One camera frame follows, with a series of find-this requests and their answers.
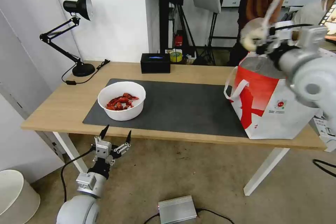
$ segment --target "lamp base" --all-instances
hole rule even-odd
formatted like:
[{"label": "lamp base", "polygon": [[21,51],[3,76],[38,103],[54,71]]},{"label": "lamp base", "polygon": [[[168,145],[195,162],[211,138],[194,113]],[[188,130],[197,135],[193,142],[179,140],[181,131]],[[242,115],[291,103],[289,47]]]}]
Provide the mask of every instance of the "lamp base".
[{"label": "lamp base", "polygon": [[72,74],[76,77],[84,77],[93,74],[95,70],[93,65],[80,62],[72,69]]}]

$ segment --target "tissue box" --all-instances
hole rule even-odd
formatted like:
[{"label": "tissue box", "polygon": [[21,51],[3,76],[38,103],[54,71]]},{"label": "tissue box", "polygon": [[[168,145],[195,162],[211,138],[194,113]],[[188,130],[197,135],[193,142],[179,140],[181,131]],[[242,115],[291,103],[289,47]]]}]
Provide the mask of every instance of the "tissue box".
[{"label": "tissue box", "polygon": [[140,64],[143,74],[170,73],[169,54],[142,54]]}]

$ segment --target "shopping bag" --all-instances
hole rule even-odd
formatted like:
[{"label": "shopping bag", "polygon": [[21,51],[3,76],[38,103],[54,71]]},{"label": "shopping bag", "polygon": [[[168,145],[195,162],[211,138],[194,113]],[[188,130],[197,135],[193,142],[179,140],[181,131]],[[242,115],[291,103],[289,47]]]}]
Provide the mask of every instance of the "shopping bag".
[{"label": "shopping bag", "polygon": [[[237,71],[231,95],[227,88]],[[250,52],[225,83],[230,100],[250,139],[293,139],[319,109],[299,103],[282,72],[266,56]]]}]

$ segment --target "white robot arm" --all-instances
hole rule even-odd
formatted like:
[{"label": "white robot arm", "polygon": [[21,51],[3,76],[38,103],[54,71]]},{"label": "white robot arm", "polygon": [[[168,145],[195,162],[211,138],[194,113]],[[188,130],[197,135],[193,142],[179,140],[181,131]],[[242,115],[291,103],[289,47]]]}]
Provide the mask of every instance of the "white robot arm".
[{"label": "white robot arm", "polygon": [[310,107],[320,107],[336,132],[336,57],[323,56],[320,44],[327,34],[325,26],[306,26],[300,31],[297,46],[292,37],[291,21],[278,22],[267,34],[253,32],[241,43],[257,54],[267,54],[276,68],[287,76],[289,88],[297,100]]},{"label": "white robot arm", "polygon": [[109,178],[110,167],[114,165],[115,159],[124,155],[131,147],[131,131],[126,142],[120,146],[112,145],[103,141],[109,125],[102,130],[99,136],[95,136],[95,144],[92,145],[96,151],[93,161],[95,164],[87,173],[80,173],[76,179],[77,191],[83,195],[77,195],[66,201],[57,215],[56,224],[95,224],[97,221],[99,206],[97,199],[103,195],[104,184]]}]

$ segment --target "white table leg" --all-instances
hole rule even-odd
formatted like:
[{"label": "white table leg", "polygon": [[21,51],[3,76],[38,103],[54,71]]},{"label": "white table leg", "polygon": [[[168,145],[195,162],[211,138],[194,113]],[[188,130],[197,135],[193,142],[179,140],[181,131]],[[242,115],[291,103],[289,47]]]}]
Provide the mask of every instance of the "white table leg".
[{"label": "white table leg", "polygon": [[274,148],[272,150],[257,172],[244,187],[245,196],[250,196],[251,193],[253,193],[257,186],[264,180],[264,178],[266,178],[288,151],[289,148]]},{"label": "white table leg", "polygon": [[[74,159],[79,156],[79,153],[72,143],[70,137],[68,136],[67,133],[59,133],[59,132],[53,132],[55,137],[58,139],[60,142],[61,146],[64,148],[66,153],[68,154],[70,159]],[[83,159],[80,158],[76,161],[74,161],[75,166],[79,170],[80,173],[86,173],[88,170],[88,167],[84,163]]]}]

